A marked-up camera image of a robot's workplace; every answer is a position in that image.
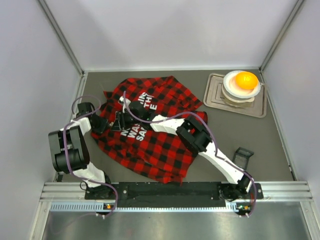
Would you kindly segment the red black plaid shirt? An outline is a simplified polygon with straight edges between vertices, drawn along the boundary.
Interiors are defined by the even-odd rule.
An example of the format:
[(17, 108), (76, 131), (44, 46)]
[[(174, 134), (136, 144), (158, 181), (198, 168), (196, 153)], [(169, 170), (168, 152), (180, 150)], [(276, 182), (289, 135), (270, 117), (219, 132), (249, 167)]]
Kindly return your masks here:
[[(106, 103), (100, 116), (113, 122), (122, 110), (119, 99), (125, 96), (138, 101), (156, 115), (171, 117), (187, 112), (199, 115), (205, 122), (208, 115), (198, 111), (202, 102), (174, 76), (155, 78), (127, 78), (113, 91), (104, 91)], [(126, 127), (122, 131), (107, 129), (102, 134), (92, 133), (98, 147), (113, 160), (131, 171), (167, 184), (181, 183), (196, 155), (190, 152), (174, 134), (155, 132), (143, 124)]]

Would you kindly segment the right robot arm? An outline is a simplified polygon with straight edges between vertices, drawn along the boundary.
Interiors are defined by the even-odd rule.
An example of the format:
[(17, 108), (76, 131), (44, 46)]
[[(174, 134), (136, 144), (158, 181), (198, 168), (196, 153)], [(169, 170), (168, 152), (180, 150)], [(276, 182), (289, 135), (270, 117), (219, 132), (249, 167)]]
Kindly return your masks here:
[(219, 150), (213, 133), (199, 115), (187, 111), (185, 113), (187, 117), (181, 118), (183, 114), (179, 113), (172, 117), (150, 114), (149, 118), (144, 120), (126, 110), (117, 111), (111, 130), (121, 132), (135, 124), (146, 124), (146, 127), (154, 132), (178, 136), (189, 151), (207, 159), (228, 180), (220, 190), (224, 198), (234, 201), (253, 190), (250, 198), (254, 203), (257, 200), (257, 187), (253, 177)]

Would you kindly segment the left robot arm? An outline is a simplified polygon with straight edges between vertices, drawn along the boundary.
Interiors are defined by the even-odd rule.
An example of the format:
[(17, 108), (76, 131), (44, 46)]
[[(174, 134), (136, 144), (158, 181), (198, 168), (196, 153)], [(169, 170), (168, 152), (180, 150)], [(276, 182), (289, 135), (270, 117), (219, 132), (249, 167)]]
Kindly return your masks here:
[(84, 135), (88, 132), (102, 134), (109, 124), (94, 112), (92, 103), (79, 103), (77, 107), (79, 120), (74, 119), (66, 128), (48, 134), (52, 165), (58, 173), (72, 171), (81, 178), (86, 185), (87, 199), (106, 199), (114, 193), (106, 186), (111, 183), (110, 178), (91, 162)]

